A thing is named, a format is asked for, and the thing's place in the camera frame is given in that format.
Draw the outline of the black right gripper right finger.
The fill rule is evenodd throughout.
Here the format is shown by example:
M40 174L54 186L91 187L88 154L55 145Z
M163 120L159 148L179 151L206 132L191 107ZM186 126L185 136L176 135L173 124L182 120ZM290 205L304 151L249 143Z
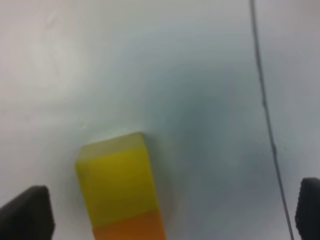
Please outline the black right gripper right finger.
M300 183L295 225L302 240L320 240L320 180L305 177Z

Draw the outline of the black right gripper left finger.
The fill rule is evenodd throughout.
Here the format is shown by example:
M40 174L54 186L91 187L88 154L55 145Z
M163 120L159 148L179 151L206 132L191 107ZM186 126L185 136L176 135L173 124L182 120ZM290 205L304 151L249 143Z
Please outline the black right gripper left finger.
M51 240L55 220L49 189L35 185L0 208L2 240Z

